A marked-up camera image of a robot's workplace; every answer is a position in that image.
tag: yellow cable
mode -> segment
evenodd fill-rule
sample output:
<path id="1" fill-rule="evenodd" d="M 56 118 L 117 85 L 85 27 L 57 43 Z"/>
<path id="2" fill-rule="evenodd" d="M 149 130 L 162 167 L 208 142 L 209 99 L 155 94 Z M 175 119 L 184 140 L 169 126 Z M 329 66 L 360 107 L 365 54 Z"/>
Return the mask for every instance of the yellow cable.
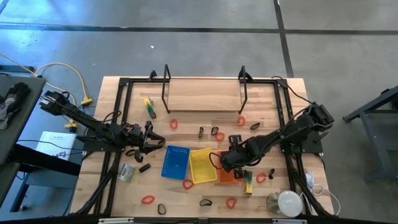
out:
<path id="1" fill-rule="evenodd" d="M 28 71 L 29 73 L 31 73 L 34 77 L 36 77 L 36 76 L 38 75 L 37 73 L 39 72 L 39 70 L 41 70 L 41 69 L 43 69 L 43 68 L 45 68 L 45 67 L 48 67 L 48 66 L 51 66 L 51 65 L 63 65 L 63 66 L 66 66 L 66 67 L 72 69 L 74 72 L 76 72 L 76 74 L 79 76 L 80 81 L 81 81 L 81 87 L 83 88 L 83 94 L 84 94 L 84 96 L 85 96 L 85 99 L 88 99 L 87 94 L 86 94 L 85 83 L 84 83 L 84 81 L 83 81 L 83 77 L 81 76 L 80 72 L 78 72 L 78 71 L 77 71 L 75 68 L 73 68 L 72 66 L 70 66 L 70 65 L 68 65 L 68 64 L 65 64 L 65 63 L 55 62 L 55 63 L 50 63 L 50 64 L 46 64 L 46 65 L 41 66 L 41 67 L 40 67 L 39 69 L 37 69 L 36 72 L 34 73 L 34 72 L 30 71 L 29 69 L 27 69 L 25 66 L 21 65 L 20 63 L 14 61 L 13 59 L 11 59 L 11 58 L 9 58 L 9 57 L 7 57 L 7 56 L 5 56 L 4 54 L 0 53 L 0 55 L 3 56 L 3 57 L 5 57 L 5 58 L 8 59 L 8 60 L 14 62 L 16 65 L 20 66 L 21 68 L 27 70 L 27 71 Z M 55 88 L 55 89 L 58 89 L 58 90 L 61 90 L 61 91 L 68 92 L 69 95 L 70 95 L 70 97 L 71 97 L 72 100 L 73 100 L 73 104 L 74 104 L 75 106 L 77 106 L 77 105 L 76 105 L 76 99 L 75 99 L 75 97 L 70 93 L 69 90 L 64 90 L 63 88 L 57 87 L 57 86 L 55 86 L 55 85 L 53 85 L 53 84 L 51 84 L 51 83 L 49 83 L 49 82 L 45 82 L 45 83 L 46 83 L 47 85 L 51 86 L 52 88 Z"/>

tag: concrete floor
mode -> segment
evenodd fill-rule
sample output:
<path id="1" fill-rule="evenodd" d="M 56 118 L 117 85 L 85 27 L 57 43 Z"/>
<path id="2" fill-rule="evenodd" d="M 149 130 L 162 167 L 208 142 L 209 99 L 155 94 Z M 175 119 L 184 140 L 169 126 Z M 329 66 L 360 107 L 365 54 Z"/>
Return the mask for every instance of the concrete floor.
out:
<path id="1" fill-rule="evenodd" d="M 394 30 L 394 0 L 280 0 L 286 29 Z M 0 22 L 129 27 L 215 27 L 277 29 L 272 0 L 9 0 Z M 287 35 L 295 77 L 305 79 L 310 100 L 324 104 L 336 121 L 323 139 L 330 190 L 341 203 L 340 217 L 397 222 L 396 182 L 365 183 L 372 166 L 362 124 L 345 124 L 343 115 L 398 83 L 396 35 Z M 235 77 L 241 65 L 254 77 L 286 77 L 279 34 L 153 32 L 64 32 L 0 30 L 1 52 L 39 67 L 64 62 L 77 68 L 94 99 L 105 75 L 161 73 L 167 63 L 175 76 Z M 10 64 L 0 58 L 0 64 Z M 83 98 L 78 77 L 51 67 L 44 77 Z M 40 125 L 46 119 L 51 126 Z M 36 108 L 21 136 L 64 132 L 63 118 Z M 30 209 L 9 213 L 20 180 L 15 180 L 0 220 L 61 215 L 70 189 L 32 187 L 24 200 Z"/>

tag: white cable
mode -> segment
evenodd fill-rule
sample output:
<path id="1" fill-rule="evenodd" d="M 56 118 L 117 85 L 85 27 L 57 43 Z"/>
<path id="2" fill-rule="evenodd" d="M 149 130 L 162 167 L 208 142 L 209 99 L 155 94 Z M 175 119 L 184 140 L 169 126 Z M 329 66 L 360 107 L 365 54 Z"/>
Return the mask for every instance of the white cable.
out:
<path id="1" fill-rule="evenodd" d="M 312 194 L 314 194 L 314 195 L 316 195 L 316 196 L 319 196 L 319 195 L 322 194 L 322 191 L 323 191 L 323 190 L 326 190 L 327 192 L 329 192 L 329 194 L 330 194 L 331 196 L 333 196 L 333 197 L 335 198 L 335 200 L 336 200 L 336 202 L 337 202 L 337 204 L 338 204 L 338 211 L 337 211 L 336 215 L 338 215 L 338 214 L 340 213 L 341 205 L 340 205 L 340 202 L 339 202 L 339 200 L 337 199 L 337 197 L 336 197 L 333 193 L 331 193 L 328 189 L 324 188 L 322 185 L 316 184 L 316 183 L 315 183 L 315 178 L 314 178 L 314 175 L 313 175 L 313 172 L 312 172 L 312 171 L 309 170 L 309 171 L 305 174 L 305 178 L 306 178 L 306 180 L 307 180 L 307 186 L 308 186 L 308 188 L 310 189 L 310 191 L 311 191 Z M 320 190 L 319 190 L 318 193 L 316 193 L 316 192 L 314 191 L 314 188 L 315 188 L 315 187 L 320 187 Z M 305 200 L 307 201 L 308 206 L 311 208 L 311 205 L 310 205 L 310 203 L 308 202 L 308 199 L 307 199 L 306 197 L 304 197 L 304 198 L 305 198 Z"/>

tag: red rubber band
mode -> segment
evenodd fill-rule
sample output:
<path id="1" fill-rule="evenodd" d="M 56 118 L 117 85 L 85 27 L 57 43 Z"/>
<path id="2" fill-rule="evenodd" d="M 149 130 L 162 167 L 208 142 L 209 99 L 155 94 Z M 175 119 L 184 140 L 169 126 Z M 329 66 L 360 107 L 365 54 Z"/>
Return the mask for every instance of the red rubber band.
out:
<path id="1" fill-rule="evenodd" d="M 257 174 L 256 181 L 258 184 L 264 183 L 268 178 L 268 175 L 265 172 L 261 172 Z"/>
<path id="2" fill-rule="evenodd" d="M 155 201 L 155 196 L 153 195 L 147 195 L 141 199 L 141 203 L 143 203 L 144 205 L 149 205 L 154 201 Z"/>
<path id="3" fill-rule="evenodd" d="M 222 141 L 224 141 L 225 134 L 222 133 L 222 132 L 218 132 L 218 133 L 215 135 L 215 137 L 216 137 L 216 141 L 222 142 Z"/>
<path id="4" fill-rule="evenodd" d="M 176 119 L 173 119 L 170 121 L 170 128 L 171 129 L 177 129 L 178 128 L 178 121 Z"/>
<path id="5" fill-rule="evenodd" d="M 192 187 L 193 187 L 193 185 L 194 185 L 194 183 L 192 182 L 192 180 L 184 180 L 183 182 L 182 182 L 182 187 L 185 189 L 185 190 L 189 190 L 189 189 L 191 189 Z"/>
<path id="6" fill-rule="evenodd" d="M 230 198 L 228 198 L 228 199 L 225 201 L 225 204 L 226 204 L 226 206 L 227 206 L 229 209 L 233 209 L 233 208 L 235 207 L 236 201 L 237 201 L 236 198 L 230 197 Z"/>
<path id="7" fill-rule="evenodd" d="M 244 126 L 244 124 L 246 124 L 246 119 L 244 116 L 239 116 L 237 124 L 238 126 Z"/>

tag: black table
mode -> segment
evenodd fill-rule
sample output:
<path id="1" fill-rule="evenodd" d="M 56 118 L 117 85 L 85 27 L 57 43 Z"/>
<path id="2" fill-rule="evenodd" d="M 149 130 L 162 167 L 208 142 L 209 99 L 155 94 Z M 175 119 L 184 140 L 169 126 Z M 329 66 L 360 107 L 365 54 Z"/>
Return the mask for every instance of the black table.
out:
<path id="1" fill-rule="evenodd" d="M 64 174 L 78 176 L 80 166 L 70 161 L 64 161 L 54 156 L 37 152 L 17 143 L 22 130 L 39 99 L 45 80 L 42 78 L 13 77 L 0 75 L 0 95 L 5 96 L 8 89 L 16 83 L 24 82 L 30 88 L 28 97 L 23 101 L 19 112 L 6 129 L 0 130 L 0 205 L 3 203 L 8 190 L 18 171 L 31 173 L 34 170 L 54 170 Z M 27 175 L 22 183 L 16 201 L 11 208 L 16 212 L 27 191 Z"/>

